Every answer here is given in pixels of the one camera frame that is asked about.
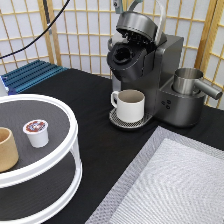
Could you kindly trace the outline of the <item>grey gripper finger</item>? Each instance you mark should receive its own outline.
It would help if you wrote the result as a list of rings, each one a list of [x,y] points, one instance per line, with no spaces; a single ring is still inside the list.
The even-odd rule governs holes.
[[[120,0],[113,0],[113,6],[115,7],[115,9],[119,8],[121,5]]]

